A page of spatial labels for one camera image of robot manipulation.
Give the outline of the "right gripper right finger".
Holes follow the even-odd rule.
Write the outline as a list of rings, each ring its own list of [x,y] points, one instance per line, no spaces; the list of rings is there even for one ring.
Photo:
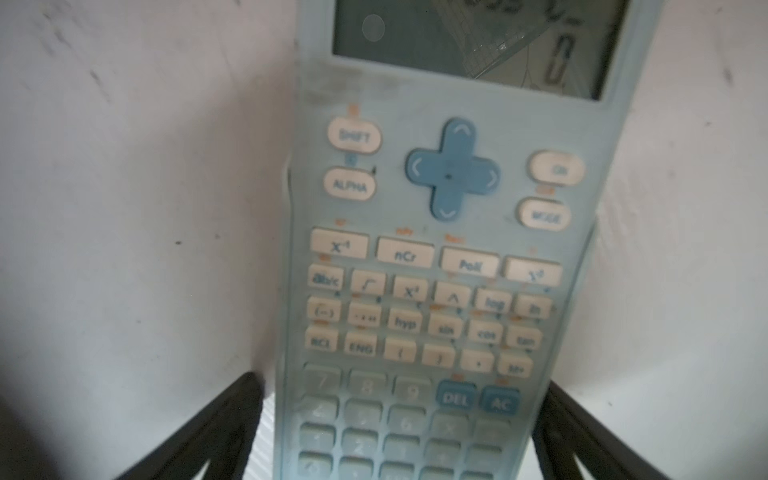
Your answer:
[[[546,480],[582,479],[580,466],[595,479],[668,479],[554,382],[531,438]]]

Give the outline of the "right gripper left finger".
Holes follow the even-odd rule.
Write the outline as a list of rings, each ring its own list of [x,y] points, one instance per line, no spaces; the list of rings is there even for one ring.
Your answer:
[[[247,372],[122,479],[242,479],[264,403],[264,379]]]

